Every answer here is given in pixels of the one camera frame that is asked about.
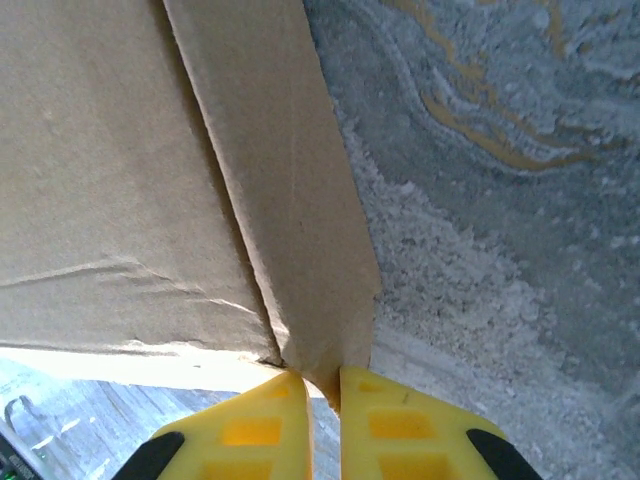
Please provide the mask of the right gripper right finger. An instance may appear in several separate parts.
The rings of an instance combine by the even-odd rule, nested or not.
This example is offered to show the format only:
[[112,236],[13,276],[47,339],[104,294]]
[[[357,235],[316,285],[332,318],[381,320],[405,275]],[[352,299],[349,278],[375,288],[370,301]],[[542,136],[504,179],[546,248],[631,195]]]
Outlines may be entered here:
[[340,369],[341,477],[539,479],[491,421],[370,370]]

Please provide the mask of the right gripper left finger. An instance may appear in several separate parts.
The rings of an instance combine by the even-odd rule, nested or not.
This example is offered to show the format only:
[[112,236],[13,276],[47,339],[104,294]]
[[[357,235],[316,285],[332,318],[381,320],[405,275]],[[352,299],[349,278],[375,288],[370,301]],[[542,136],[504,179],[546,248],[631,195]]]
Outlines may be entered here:
[[116,479],[311,479],[313,416],[302,377],[273,379],[165,425]]

